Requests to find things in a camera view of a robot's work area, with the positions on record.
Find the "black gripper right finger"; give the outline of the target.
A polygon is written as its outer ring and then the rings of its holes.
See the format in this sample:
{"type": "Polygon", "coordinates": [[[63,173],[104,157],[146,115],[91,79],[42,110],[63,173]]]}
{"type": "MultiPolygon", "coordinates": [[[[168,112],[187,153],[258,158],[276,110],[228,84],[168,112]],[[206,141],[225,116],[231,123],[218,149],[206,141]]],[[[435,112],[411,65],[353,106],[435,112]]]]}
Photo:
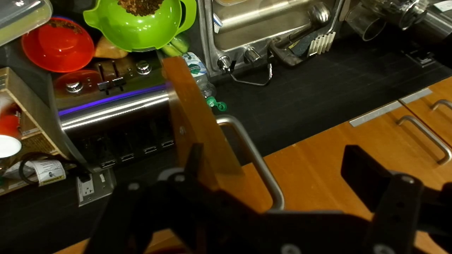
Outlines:
{"type": "Polygon", "coordinates": [[[405,173],[391,173],[358,146],[346,146],[340,175],[372,213],[364,236],[370,254],[426,254],[415,247],[415,235],[452,253],[452,184],[426,187],[405,173]]]}

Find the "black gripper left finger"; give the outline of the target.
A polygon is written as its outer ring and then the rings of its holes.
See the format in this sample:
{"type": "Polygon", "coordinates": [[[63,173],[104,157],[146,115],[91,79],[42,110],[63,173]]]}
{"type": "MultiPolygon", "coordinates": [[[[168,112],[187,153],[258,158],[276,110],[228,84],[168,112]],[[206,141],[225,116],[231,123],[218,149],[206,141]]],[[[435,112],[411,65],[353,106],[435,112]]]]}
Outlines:
{"type": "Polygon", "coordinates": [[[194,254],[221,254],[211,192],[197,182],[203,146],[190,146],[183,181],[114,188],[83,254],[142,254],[153,235],[170,230],[194,254]]]}

